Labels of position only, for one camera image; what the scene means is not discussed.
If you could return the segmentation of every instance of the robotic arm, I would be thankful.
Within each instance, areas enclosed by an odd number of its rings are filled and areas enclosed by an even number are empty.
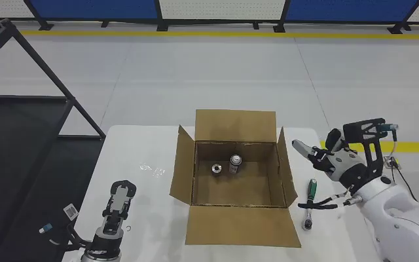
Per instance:
[[[345,124],[343,130],[332,130],[326,139],[326,149],[309,147],[299,140],[293,147],[313,167],[321,170],[333,181],[338,181],[351,194],[343,206],[357,204],[361,213],[374,227],[374,244],[380,258],[391,262],[419,261],[419,203],[400,185],[382,176],[384,165],[380,138],[395,132],[397,125],[386,124],[384,119],[372,119]],[[349,143],[361,143],[367,165]],[[376,157],[373,160],[370,146]],[[299,204],[301,208],[332,209],[337,204],[326,204],[346,194],[335,195],[313,204]]]
[[[49,242],[56,245],[57,248],[65,251],[84,248],[81,262],[119,262],[121,258],[119,247],[124,236],[122,222],[128,218],[128,210],[136,190],[136,186],[128,180],[117,181],[112,184],[111,197],[108,200],[106,209],[102,212],[103,223],[96,230],[93,241],[83,240],[73,228],[72,221],[75,220],[79,213],[72,204],[64,208],[64,213],[60,211],[60,214],[53,221],[39,229],[39,232],[50,236],[50,232],[54,232],[52,229],[61,229],[62,225],[65,225],[64,227],[67,230],[71,244],[60,244],[50,238]]]

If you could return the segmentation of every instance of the blue wall panel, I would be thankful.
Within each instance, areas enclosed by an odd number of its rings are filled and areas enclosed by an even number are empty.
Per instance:
[[[416,0],[291,0],[287,20],[402,21]]]
[[[157,18],[154,0],[32,0],[45,18]]]

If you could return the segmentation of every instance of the white wall panel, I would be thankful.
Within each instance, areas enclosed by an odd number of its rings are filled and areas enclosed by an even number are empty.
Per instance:
[[[33,15],[23,0],[0,0],[0,17],[29,18]]]
[[[419,9],[416,9],[412,16],[407,20],[408,22],[419,22]]]
[[[279,20],[285,0],[160,0],[164,19]]]

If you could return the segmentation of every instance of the spray can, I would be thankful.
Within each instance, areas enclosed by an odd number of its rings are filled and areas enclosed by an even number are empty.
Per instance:
[[[233,155],[230,158],[230,166],[228,168],[231,174],[237,174],[238,166],[242,163],[242,158],[240,155]]]

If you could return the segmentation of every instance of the box flap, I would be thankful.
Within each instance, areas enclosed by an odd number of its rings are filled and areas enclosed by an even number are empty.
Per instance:
[[[196,110],[196,141],[275,142],[275,112]]]
[[[291,167],[289,166],[287,145],[285,144],[283,128],[281,128],[280,138],[278,140],[278,153],[280,155],[280,170],[283,193],[285,195],[285,204],[289,207],[297,198],[297,192],[295,192],[293,175],[291,173]]]
[[[182,126],[179,126],[178,133],[170,195],[185,204],[191,204],[195,142]]]
[[[186,244],[300,248],[288,209],[191,206]]]

